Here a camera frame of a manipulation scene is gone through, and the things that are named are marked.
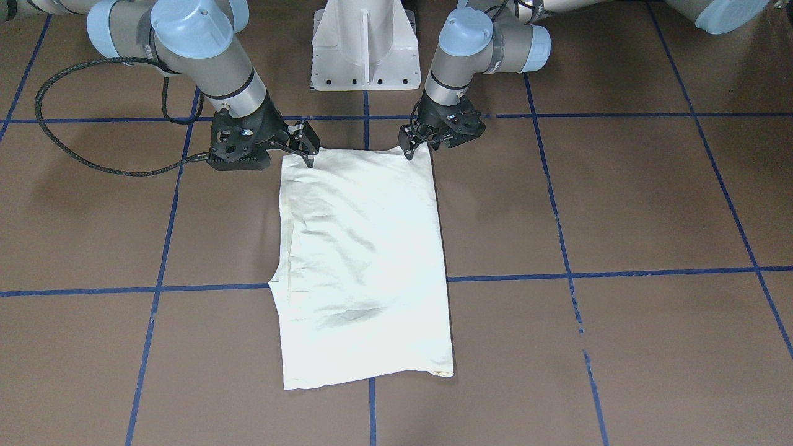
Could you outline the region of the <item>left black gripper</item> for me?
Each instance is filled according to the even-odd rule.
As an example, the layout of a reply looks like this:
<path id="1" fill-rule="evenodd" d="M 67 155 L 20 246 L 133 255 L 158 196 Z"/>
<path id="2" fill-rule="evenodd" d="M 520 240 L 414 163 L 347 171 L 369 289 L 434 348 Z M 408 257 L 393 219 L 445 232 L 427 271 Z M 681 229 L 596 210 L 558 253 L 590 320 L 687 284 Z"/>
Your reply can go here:
<path id="1" fill-rule="evenodd" d="M 466 94 L 459 97 L 456 105 L 441 105 L 423 94 L 417 111 L 416 121 L 402 125 L 398 133 L 398 145 L 408 161 L 413 160 L 422 144 L 431 149 L 456 147 L 480 138 L 486 130 L 481 113 Z"/>

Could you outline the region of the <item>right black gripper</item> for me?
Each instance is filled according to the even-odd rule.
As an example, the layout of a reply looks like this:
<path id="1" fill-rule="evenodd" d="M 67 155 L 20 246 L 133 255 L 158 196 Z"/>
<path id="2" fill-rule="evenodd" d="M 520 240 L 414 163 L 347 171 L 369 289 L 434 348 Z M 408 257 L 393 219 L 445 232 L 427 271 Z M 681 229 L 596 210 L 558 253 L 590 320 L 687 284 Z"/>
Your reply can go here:
<path id="1" fill-rule="evenodd" d="M 320 149 L 320 138 L 308 121 L 287 125 L 269 93 L 254 113 L 233 118 L 217 111 L 211 124 L 211 149 L 207 158 L 215 170 L 264 170 L 270 149 L 301 155 L 308 168 Z"/>

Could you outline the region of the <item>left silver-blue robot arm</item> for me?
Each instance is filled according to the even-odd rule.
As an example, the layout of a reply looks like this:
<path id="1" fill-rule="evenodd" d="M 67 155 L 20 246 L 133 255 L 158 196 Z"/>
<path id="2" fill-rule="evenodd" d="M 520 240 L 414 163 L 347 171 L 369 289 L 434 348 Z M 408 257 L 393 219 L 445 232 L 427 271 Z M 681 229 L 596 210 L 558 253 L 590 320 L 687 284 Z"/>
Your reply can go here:
<path id="1" fill-rule="evenodd" d="M 394 150 L 412 160 L 421 149 L 458 147 L 480 138 L 486 125 L 468 89 L 476 76 L 526 74 L 552 54 L 546 22 L 601 11 L 604 1 L 460 1 L 444 20 L 424 87 Z"/>

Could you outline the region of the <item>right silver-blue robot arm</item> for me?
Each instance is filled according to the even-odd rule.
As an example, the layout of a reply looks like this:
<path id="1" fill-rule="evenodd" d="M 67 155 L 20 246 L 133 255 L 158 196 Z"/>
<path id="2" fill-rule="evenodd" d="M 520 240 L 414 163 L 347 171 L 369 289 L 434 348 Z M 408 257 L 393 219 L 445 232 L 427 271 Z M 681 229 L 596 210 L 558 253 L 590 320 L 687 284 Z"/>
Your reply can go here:
<path id="1" fill-rule="evenodd" d="M 263 170 L 269 153 L 280 150 L 300 156 L 309 168 L 320 149 L 319 136 L 308 121 L 286 124 L 260 74 L 236 34 L 249 20 L 245 1 L 3 1 L 2 20 L 48 14 L 83 16 L 99 59 L 77 63 L 48 79 L 38 90 L 34 112 L 38 125 L 63 152 L 100 172 L 132 176 L 86 160 L 51 132 L 43 118 L 48 90 L 68 74 L 110 63 L 150 66 L 161 73 L 162 116 L 190 125 L 200 118 L 204 101 L 215 109 L 211 146 L 175 164 L 136 172 L 136 177 L 164 174 L 186 164 L 204 162 L 216 170 Z M 173 76 L 190 78 L 200 90 L 195 115 L 175 119 L 167 112 Z"/>

